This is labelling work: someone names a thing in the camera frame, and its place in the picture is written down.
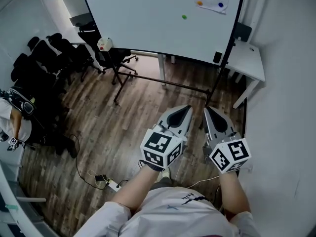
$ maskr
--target wooden floor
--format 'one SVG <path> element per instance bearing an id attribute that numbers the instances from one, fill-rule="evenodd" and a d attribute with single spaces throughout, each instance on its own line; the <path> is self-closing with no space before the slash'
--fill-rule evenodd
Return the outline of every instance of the wooden floor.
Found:
<path id="1" fill-rule="evenodd" d="M 129 65 L 139 75 L 159 78 L 157 58 L 140 56 L 138 62 L 133 60 Z M 165 70 L 167 80 L 202 89 L 211 89 L 217 76 L 216 69 L 180 60 L 173 65 L 167 59 Z M 112 71 L 99 75 L 91 69 L 83 83 L 79 77 L 79 74 L 73 75 L 74 82 L 62 98 L 64 105 L 70 108 L 66 117 L 66 135 L 74 134 L 79 138 L 78 168 L 87 182 L 95 185 L 89 170 L 106 174 L 116 182 L 131 179 L 139 171 L 139 147 L 146 130 L 152 128 L 168 108 L 183 104 L 190 104 L 194 113 L 188 147 L 171 166 L 171 177 L 177 185 L 187 187 L 217 176 L 215 166 L 205 164 L 202 153 L 204 132 L 198 129 L 204 94 L 134 78 L 128 81 L 118 99 L 119 106 L 116 106 L 113 98 L 119 84 L 111 84 Z M 243 108 L 235 110 L 233 103 L 241 92 L 240 86 L 223 77 L 210 103 L 229 115 L 239 132 L 242 130 Z M 36 151 L 26 149 L 22 164 L 21 187 L 29 196 L 47 198 L 39 208 L 45 221 L 60 236 L 72 237 L 114 195 L 109 187 L 101 191 L 86 184 L 77 173 L 76 161 L 67 152 L 58 156 L 50 147 Z M 212 200 L 217 187 L 218 179 L 214 179 L 201 182 L 194 189 Z"/>

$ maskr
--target person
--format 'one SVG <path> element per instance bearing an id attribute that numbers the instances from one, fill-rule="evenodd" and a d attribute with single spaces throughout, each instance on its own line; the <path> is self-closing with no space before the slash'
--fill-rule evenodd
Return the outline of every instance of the person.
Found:
<path id="1" fill-rule="evenodd" d="M 75 237 L 258 237 L 236 172 L 219 174 L 226 217 L 202 194 L 172 187 L 166 169 L 143 166 Z"/>
<path id="2" fill-rule="evenodd" d="M 57 132 L 47 132 L 35 119 L 24 119 L 19 110 L 2 98 L 0 98 L 0 128 L 10 139 L 14 137 L 25 143 L 54 146 L 58 155 L 67 149 L 72 158 L 77 156 L 73 140 Z"/>

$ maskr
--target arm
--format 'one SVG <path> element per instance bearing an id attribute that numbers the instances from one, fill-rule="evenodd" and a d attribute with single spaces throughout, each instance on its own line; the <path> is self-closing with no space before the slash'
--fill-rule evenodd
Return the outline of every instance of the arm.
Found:
<path id="1" fill-rule="evenodd" d="M 158 178 L 158 175 L 158 171 L 152 170 L 145 165 L 136 177 L 115 194 L 111 201 L 124 205 L 131 211 L 137 210 Z"/>
<path id="2" fill-rule="evenodd" d="M 10 120 L 11 120 L 11 122 L 13 124 L 13 128 L 14 128 L 13 137 L 15 139 L 18 139 L 19 131 L 20 131 L 20 127 L 21 127 L 21 120 L 22 120 L 21 113 L 17 109 L 12 108 L 11 114 L 10 114 Z"/>
<path id="3" fill-rule="evenodd" d="M 243 191 L 235 171 L 219 174 L 222 189 L 223 207 L 230 220 L 241 212 L 250 212 L 248 199 Z"/>

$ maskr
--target whiteboard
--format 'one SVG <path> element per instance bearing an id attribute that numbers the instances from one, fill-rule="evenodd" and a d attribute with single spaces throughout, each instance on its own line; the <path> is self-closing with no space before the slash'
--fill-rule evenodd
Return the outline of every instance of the whiteboard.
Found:
<path id="1" fill-rule="evenodd" d="M 30 54 L 27 43 L 32 37 L 45 39 L 56 32 L 41 0 L 13 0 L 0 11 L 0 45 L 12 61 Z"/>
<path id="2" fill-rule="evenodd" d="M 226 51 L 239 0 L 229 0 L 226 14 L 199 8 L 195 0 L 87 0 L 87 4 L 102 37 L 111 38 L 114 47 L 213 63 L 216 51 L 223 55 Z"/>

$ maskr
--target white t-shirt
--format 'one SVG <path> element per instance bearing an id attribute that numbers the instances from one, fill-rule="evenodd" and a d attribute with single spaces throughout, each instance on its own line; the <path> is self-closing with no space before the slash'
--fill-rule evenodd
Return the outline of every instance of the white t-shirt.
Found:
<path id="1" fill-rule="evenodd" d="M 10 120 L 11 110 L 12 105 L 5 99 L 0 98 L 0 128 L 9 136 L 10 139 L 14 135 L 13 123 Z M 25 142 L 30 137 L 31 131 L 31 121 L 22 118 L 18 140 Z"/>
<path id="2" fill-rule="evenodd" d="M 252 215 L 227 221 L 200 193 L 181 187 L 150 191 L 131 217 L 125 206 L 106 202 L 75 237 L 259 237 Z"/>

